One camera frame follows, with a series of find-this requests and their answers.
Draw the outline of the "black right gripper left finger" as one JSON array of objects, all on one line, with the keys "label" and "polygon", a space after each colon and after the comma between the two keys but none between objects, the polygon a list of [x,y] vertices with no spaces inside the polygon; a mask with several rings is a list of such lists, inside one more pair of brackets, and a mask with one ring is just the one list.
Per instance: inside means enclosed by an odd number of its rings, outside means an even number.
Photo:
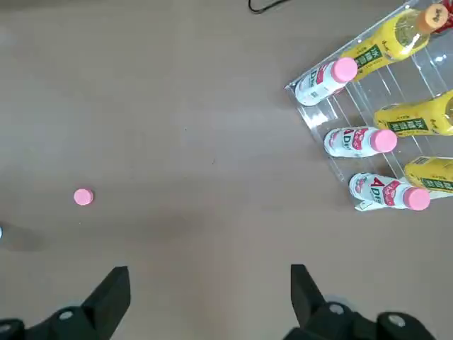
[{"label": "black right gripper left finger", "polygon": [[116,266],[81,305],[62,308],[32,327],[1,320],[2,339],[110,339],[130,306],[130,272]]}]

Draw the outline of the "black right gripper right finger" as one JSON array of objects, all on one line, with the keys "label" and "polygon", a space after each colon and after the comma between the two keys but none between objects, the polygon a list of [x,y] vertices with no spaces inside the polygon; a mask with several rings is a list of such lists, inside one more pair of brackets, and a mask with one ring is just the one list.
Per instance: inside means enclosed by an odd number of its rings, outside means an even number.
[{"label": "black right gripper right finger", "polygon": [[372,321],[340,302],[328,302],[303,264],[291,265],[291,302],[298,327],[286,339],[435,340],[417,318],[403,312],[381,312]]}]

